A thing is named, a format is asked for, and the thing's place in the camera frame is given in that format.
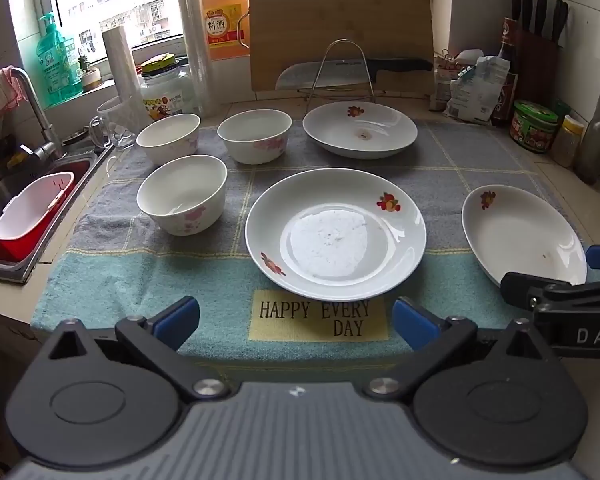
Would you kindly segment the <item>white fruit plate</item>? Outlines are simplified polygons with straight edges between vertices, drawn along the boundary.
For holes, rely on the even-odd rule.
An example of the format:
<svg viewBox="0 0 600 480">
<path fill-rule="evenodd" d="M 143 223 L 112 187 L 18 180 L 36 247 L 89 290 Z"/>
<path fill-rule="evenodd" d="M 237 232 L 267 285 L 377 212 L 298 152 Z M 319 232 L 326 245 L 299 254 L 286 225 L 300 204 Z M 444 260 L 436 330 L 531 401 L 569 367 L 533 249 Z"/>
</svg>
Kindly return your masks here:
<svg viewBox="0 0 600 480">
<path fill-rule="evenodd" d="M 245 223 L 251 259 L 273 283 L 314 300 L 374 298 L 417 269 L 424 217 L 393 182 L 370 172 L 320 168 L 270 186 Z"/>
<path fill-rule="evenodd" d="M 504 184 L 480 186 L 464 200 L 462 226 L 479 266 L 495 285 L 508 272 L 586 282 L 580 238 L 539 196 Z"/>
</svg>

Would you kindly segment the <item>white floral bowl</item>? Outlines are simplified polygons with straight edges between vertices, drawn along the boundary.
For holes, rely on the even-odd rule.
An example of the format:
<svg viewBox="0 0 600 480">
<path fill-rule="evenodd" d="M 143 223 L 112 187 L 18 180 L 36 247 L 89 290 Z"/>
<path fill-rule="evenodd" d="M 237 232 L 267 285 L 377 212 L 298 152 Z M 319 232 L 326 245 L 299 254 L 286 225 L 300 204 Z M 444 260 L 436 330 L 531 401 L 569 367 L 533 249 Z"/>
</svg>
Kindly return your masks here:
<svg viewBox="0 0 600 480">
<path fill-rule="evenodd" d="M 167 162 L 140 185 L 140 211 L 173 236 L 201 233 L 225 206 L 227 166 L 214 156 L 188 155 Z"/>
</svg>

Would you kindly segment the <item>stained white plate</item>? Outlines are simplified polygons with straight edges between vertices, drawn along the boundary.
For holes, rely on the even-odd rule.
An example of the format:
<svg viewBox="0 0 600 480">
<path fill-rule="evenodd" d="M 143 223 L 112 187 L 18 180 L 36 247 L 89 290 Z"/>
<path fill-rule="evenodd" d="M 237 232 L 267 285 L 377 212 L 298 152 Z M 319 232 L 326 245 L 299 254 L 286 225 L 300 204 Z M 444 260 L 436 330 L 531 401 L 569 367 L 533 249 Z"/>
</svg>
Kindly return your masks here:
<svg viewBox="0 0 600 480">
<path fill-rule="evenodd" d="M 352 159 L 382 159 L 415 143 L 418 130 L 411 118 L 373 102 L 332 102 L 306 113 L 306 134 L 329 153 Z"/>
</svg>

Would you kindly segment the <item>grey teal checked towel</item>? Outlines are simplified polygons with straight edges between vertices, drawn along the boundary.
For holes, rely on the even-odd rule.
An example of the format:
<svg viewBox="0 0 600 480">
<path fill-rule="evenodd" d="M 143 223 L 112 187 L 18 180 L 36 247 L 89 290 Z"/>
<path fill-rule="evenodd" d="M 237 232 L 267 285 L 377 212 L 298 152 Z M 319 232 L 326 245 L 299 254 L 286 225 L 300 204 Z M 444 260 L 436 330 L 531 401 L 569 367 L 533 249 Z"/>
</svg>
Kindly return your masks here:
<svg viewBox="0 0 600 480">
<path fill-rule="evenodd" d="M 480 270 L 466 243 L 460 210 L 470 191 L 490 183 L 522 188 L 558 206 L 559 194 L 545 177 L 546 162 L 498 130 L 426 120 L 417 128 L 416 142 L 399 155 L 360 162 L 361 169 L 403 188 L 426 221 L 426 255 L 401 292 L 438 315 L 464 314 L 482 327 L 501 328 L 516 310 L 504 304 Z M 255 167 L 228 164 L 225 209 L 218 222 L 198 235 L 173 237 L 138 209 L 135 196 L 151 166 L 139 150 L 127 151 L 76 224 L 34 309 L 33 327 L 48 333 L 66 318 L 78 318 L 89 328 L 109 327 L 127 315 L 151 316 L 192 296 L 201 321 L 182 350 L 197 361 L 260 370 L 362 370 L 394 362 L 407 350 L 396 335 L 332 342 L 249 336 L 253 294 L 271 287 L 245 244 L 250 207 L 284 177 L 345 164 L 294 126 L 281 158 Z"/>
</svg>

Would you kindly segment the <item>yellow cap spice jar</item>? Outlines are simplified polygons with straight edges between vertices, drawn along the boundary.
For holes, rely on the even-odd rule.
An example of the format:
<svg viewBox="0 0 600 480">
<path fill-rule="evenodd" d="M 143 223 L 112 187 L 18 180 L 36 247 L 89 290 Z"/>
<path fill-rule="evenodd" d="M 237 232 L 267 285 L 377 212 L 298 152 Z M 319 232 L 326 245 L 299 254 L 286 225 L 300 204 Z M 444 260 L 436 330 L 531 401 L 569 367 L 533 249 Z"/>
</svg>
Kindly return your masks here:
<svg viewBox="0 0 600 480">
<path fill-rule="evenodd" d="M 550 148 L 550 157 L 558 165 L 569 168 L 576 159 L 585 125 L 566 115 L 562 120 L 557 136 Z"/>
</svg>

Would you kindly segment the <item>small green cap jar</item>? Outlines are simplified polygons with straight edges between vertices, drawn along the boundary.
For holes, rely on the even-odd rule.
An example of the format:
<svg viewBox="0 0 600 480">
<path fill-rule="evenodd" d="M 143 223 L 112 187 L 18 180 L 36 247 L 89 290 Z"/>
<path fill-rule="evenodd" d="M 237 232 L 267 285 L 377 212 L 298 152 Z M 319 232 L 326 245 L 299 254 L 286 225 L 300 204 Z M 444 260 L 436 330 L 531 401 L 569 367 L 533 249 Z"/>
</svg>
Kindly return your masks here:
<svg viewBox="0 0 600 480">
<path fill-rule="evenodd" d="M 571 107 L 564 101 L 557 99 L 553 105 L 553 112 L 557 116 L 557 121 L 562 122 L 564 117 L 570 113 Z"/>
</svg>

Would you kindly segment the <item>red white sink basket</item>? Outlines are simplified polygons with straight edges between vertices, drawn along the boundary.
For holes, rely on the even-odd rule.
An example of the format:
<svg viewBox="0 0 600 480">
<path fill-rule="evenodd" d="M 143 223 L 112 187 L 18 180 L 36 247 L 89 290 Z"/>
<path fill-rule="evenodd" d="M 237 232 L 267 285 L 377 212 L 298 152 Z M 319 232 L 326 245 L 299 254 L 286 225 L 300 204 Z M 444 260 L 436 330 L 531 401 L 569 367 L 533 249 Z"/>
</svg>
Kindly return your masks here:
<svg viewBox="0 0 600 480">
<path fill-rule="evenodd" d="M 0 217 L 0 263 L 20 263 L 34 251 L 88 166 L 70 162 L 39 177 L 9 201 Z"/>
</svg>

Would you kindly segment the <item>back left white bowl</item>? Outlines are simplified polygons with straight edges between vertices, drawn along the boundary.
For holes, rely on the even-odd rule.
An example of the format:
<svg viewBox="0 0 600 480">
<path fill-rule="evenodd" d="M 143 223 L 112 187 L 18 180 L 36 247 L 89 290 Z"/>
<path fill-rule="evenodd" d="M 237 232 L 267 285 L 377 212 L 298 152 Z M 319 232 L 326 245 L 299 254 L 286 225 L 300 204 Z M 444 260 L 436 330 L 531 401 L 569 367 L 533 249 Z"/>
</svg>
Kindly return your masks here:
<svg viewBox="0 0 600 480">
<path fill-rule="evenodd" d="M 143 128 L 135 142 L 154 165 L 162 166 L 196 153 L 200 124 L 196 114 L 168 116 Z"/>
</svg>

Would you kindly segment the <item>dark red knife block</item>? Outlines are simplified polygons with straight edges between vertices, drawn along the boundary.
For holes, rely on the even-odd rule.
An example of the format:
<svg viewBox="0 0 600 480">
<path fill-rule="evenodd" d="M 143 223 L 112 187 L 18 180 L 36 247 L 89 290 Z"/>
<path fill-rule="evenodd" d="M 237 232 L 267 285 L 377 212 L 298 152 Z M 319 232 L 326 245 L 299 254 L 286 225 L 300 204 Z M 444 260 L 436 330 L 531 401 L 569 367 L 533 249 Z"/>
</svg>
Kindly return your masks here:
<svg viewBox="0 0 600 480">
<path fill-rule="evenodd" d="M 564 0 L 556 0 L 550 36 L 544 36 L 548 0 L 512 0 L 515 62 L 518 68 L 516 98 L 545 107 L 553 104 L 558 64 L 558 41 L 569 14 Z"/>
</svg>

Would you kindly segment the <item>steel sink faucet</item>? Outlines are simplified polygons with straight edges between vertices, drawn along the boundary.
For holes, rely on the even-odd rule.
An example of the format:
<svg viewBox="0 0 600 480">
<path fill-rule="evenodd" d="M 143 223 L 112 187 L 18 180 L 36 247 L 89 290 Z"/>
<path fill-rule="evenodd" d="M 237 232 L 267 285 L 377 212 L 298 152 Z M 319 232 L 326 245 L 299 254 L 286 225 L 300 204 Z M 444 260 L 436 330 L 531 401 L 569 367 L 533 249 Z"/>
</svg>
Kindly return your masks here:
<svg viewBox="0 0 600 480">
<path fill-rule="evenodd" d="M 16 81 L 19 82 L 20 88 L 22 89 L 24 96 L 33 110 L 33 114 L 41 127 L 41 133 L 44 139 L 42 146 L 43 152 L 51 159 L 63 158 L 66 153 L 62 148 L 60 140 L 58 139 L 54 125 L 45 115 L 43 107 L 38 100 L 38 96 L 36 95 L 32 86 L 29 75 L 22 68 L 14 66 L 12 68 L 12 76 Z"/>
</svg>

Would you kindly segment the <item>red white clipped bag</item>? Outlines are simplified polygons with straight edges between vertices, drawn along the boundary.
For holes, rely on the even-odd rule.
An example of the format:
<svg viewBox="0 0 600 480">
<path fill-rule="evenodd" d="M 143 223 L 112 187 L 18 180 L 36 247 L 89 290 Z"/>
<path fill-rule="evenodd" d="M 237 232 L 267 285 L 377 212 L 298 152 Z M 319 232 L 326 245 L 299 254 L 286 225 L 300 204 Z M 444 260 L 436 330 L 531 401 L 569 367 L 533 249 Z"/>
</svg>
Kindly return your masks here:
<svg viewBox="0 0 600 480">
<path fill-rule="evenodd" d="M 474 66 L 478 58 L 484 55 L 481 49 L 467 49 L 458 55 L 452 55 L 443 49 L 434 55 L 434 93 L 430 96 L 429 109 L 443 112 L 451 99 L 451 82 L 458 78 L 463 70 Z"/>
</svg>

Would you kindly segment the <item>glass jar yellow lid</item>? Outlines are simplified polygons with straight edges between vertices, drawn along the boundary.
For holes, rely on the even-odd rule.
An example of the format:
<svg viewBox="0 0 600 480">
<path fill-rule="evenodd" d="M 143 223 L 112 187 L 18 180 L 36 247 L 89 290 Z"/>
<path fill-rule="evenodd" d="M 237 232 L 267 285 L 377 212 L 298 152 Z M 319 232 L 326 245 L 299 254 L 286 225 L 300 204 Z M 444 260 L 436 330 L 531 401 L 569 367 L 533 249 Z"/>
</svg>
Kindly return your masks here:
<svg viewBox="0 0 600 480">
<path fill-rule="evenodd" d="M 140 64 L 140 93 L 154 122 L 195 109 L 188 65 L 173 53 L 158 54 Z"/>
</svg>

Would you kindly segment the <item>short clear film roll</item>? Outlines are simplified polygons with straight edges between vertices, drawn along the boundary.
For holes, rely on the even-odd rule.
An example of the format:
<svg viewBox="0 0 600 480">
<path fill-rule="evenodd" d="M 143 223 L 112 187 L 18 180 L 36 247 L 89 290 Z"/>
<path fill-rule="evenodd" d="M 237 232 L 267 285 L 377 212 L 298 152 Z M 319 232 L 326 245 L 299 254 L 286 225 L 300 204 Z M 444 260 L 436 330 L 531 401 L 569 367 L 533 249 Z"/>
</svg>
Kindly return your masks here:
<svg viewBox="0 0 600 480">
<path fill-rule="evenodd" d="M 143 103 L 140 81 L 132 51 L 126 41 L 124 27 L 117 26 L 105 30 L 102 33 L 102 41 L 118 97 L 131 114 L 128 127 L 132 133 L 140 133 L 151 123 L 151 119 Z"/>
</svg>

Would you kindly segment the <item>small potted plant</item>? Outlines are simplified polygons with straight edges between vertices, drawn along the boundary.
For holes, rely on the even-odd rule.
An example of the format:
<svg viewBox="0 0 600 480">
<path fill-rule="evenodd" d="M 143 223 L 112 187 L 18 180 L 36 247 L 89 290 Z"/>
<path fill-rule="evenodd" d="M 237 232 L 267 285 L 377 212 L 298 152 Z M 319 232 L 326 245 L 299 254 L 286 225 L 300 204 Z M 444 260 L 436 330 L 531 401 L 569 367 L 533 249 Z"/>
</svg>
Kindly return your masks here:
<svg viewBox="0 0 600 480">
<path fill-rule="evenodd" d="M 97 67 L 91 67 L 85 54 L 79 57 L 79 66 L 81 70 L 81 84 L 84 92 L 89 92 L 102 84 L 102 74 Z"/>
</svg>

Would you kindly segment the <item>green dish soap bottle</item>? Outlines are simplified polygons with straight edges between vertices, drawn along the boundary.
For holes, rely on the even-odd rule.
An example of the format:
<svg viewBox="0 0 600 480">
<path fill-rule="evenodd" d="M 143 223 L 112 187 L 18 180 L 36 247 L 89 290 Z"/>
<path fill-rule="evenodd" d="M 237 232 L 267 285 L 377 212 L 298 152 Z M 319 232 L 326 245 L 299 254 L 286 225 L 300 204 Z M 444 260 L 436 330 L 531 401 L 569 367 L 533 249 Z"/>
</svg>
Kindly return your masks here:
<svg viewBox="0 0 600 480">
<path fill-rule="evenodd" d="M 50 106 L 66 102 L 82 93 L 82 70 L 74 39 L 57 25 L 53 12 L 38 19 L 45 34 L 38 40 L 36 55 L 40 62 Z"/>
</svg>

